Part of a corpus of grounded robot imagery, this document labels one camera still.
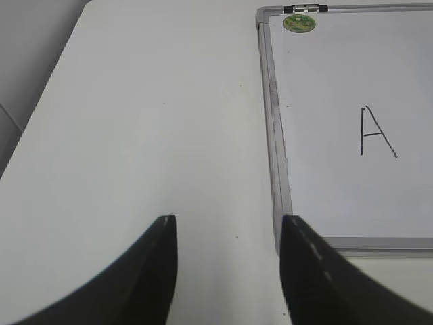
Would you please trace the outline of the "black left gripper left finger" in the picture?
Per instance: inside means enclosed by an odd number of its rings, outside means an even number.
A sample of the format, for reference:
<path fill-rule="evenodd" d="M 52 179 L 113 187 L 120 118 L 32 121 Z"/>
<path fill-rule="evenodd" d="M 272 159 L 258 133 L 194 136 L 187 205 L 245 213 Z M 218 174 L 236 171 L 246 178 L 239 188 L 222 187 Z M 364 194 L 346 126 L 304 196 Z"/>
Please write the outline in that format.
<path fill-rule="evenodd" d="M 21 324 L 165 324 L 178 270 L 177 222 L 158 217 L 104 271 Z"/>

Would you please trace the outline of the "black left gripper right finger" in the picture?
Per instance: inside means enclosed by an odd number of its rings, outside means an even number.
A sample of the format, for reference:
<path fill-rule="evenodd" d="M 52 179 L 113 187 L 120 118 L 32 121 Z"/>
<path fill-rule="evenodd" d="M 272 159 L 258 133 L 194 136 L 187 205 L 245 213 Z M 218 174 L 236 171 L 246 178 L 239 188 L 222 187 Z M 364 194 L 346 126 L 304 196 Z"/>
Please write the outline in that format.
<path fill-rule="evenodd" d="M 282 218 L 279 276 L 293 324 L 432 323 L 432 313 L 356 268 L 297 215 Z"/>

